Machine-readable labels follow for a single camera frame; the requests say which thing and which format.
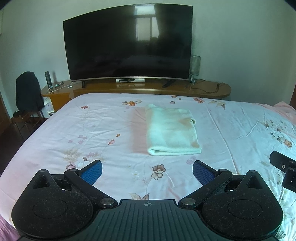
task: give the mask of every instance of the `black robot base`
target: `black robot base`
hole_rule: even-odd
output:
[[[193,175],[201,188],[175,200],[115,199],[92,184],[96,160],[82,170],[39,170],[12,210],[19,240],[276,241],[283,212],[257,171],[233,175],[201,161]]]

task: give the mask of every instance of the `bed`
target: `bed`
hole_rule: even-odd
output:
[[[202,153],[151,156],[146,148],[145,106],[187,108],[196,119]],[[279,201],[284,219],[277,238],[296,238],[296,193],[281,186],[284,173],[269,163],[272,151],[296,159],[296,130],[290,109],[184,96],[90,93],[76,97],[22,145],[0,177],[0,215],[13,226],[11,210],[39,169],[63,173],[99,159],[94,186],[120,199],[175,199],[201,187],[192,164],[244,175],[257,170]]]

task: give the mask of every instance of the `white towel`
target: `white towel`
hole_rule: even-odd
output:
[[[147,151],[153,156],[201,153],[190,110],[146,106]]]

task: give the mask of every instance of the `cable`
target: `cable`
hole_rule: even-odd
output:
[[[49,89],[47,89],[47,91],[46,91],[46,94],[49,94],[49,93],[52,93],[52,92],[55,92],[55,91],[57,91],[57,90],[60,90],[60,89],[63,89],[63,88],[65,88],[65,87],[69,87],[70,85],[74,85],[74,84],[79,84],[79,82],[75,82],[75,83],[70,83],[69,85],[65,85],[65,86],[63,86],[63,87],[61,87],[61,88],[58,88],[58,89],[56,89],[56,90],[53,90],[53,91],[50,91],[50,92],[48,92],[51,88],[49,88]]]
[[[201,89],[201,88],[194,88],[194,87],[192,87],[192,84],[190,84],[190,87],[191,87],[192,89],[201,90],[201,91],[203,91],[203,92],[205,92],[205,93],[207,93],[207,94],[215,94],[215,93],[217,93],[217,92],[219,91],[220,86],[223,85],[223,84],[225,84],[225,83],[224,83],[224,82],[222,82],[222,83],[217,83],[217,87],[216,87],[216,90],[215,90],[214,92],[209,92],[209,91],[203,90],[203,89]]]

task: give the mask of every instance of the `television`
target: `television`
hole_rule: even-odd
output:
[[[192,6],[112,7],[63,22],[72,81],[99,78],[188,80]]]

